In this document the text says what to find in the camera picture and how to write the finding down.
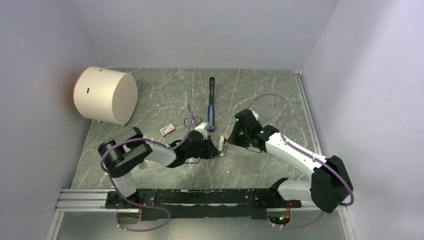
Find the beige white stapler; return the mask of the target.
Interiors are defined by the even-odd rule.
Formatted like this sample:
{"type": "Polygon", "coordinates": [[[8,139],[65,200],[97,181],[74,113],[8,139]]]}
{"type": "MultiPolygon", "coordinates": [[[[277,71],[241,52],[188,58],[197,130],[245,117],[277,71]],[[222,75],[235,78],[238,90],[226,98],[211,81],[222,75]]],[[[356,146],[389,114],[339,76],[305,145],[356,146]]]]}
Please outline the beige white stapler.
{"type": "Polygon", "coordinates": [[[229,137],[230,136],[228,135],[228,133],[224,133],[220,136],[219,145],[218,145],[220,156],[223,156],[226,152],[229,137]]]}

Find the blue black stapler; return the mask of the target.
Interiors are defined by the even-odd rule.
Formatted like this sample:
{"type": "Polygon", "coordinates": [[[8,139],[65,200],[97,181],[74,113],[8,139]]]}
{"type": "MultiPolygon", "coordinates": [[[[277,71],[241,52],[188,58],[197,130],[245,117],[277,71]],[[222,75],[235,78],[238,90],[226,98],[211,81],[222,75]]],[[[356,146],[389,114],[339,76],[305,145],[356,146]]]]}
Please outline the blue black stapler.
{"type": "Polygon", "coordinates": [[[208,123],[210,128],[209,132],[213,132],[215,130],[215,106],[214,106],[214,97],[215,97],[215,82],[216,79],[214,77],[210,77],[209,79],[209,104],[208,104],[208,123]]]}

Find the red white staple box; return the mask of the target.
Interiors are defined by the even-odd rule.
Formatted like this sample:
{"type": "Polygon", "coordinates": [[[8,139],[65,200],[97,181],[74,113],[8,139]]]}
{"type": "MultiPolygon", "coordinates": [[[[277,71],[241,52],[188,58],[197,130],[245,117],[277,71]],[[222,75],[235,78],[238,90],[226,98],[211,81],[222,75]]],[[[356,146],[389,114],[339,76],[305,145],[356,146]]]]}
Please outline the red white staple box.
{"type": "Polygon", "coordinates": [[[175,126],[172,123],[170,123],[162,127],[159,131],[163,137],[166,137],[169,134],[173,133],[175,130],[176,130],[175,126]]]}

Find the staple box tray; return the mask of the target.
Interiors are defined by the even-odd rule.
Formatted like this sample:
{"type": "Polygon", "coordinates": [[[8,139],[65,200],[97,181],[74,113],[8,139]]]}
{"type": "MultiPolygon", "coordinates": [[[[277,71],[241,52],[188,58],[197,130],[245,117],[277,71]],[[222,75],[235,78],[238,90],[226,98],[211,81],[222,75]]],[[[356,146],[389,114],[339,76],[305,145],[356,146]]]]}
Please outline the staple box tray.
{"type": "Polygon", "coordinates": [[[202,119],[198,116],[194,116],[193,118],[187,117],[183,119],[183,125],[188,126],[190,124],[194,126],[198,126],[202,122],[202,119]]]}

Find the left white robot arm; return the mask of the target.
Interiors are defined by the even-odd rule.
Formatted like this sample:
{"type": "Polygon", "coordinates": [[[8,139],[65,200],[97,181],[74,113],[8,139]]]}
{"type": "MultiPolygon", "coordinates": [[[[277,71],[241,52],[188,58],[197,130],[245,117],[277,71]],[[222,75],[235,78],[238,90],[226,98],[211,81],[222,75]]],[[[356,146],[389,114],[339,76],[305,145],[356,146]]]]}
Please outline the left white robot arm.
{"type": "Polygon", "coordinates": [[[119,190],[118,201],[126,208],[134,207],[139,200],[131,171],[145,160],[156,162],[167,168],[176,168],[188,159],[209,160],[220,154],[205,130],[191,130],[187,138],[171,144],[148,140],[138,127],[132,127],[97,148],[106,169],[119,190]]]}

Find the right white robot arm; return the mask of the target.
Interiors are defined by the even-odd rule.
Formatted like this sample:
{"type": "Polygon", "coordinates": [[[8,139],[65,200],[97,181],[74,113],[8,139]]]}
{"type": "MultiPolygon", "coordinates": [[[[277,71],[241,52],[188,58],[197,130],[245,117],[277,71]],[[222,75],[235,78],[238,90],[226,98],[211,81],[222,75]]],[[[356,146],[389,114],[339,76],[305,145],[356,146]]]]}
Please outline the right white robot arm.
{"type": "Polygon", "coordinates": [[[270,202],[282,207],[288,201],[314,203],[325,213],[332,213],[353,192],[353,184],[344,162],[336,155],[314,153],[282,136],[271,125],[261,126],[252,110],[244,109],[235,116],[229,142],[235,146],[254,147],[277,156],[300,170],[306,180],[279,179],[270,187],[270,202]]]}

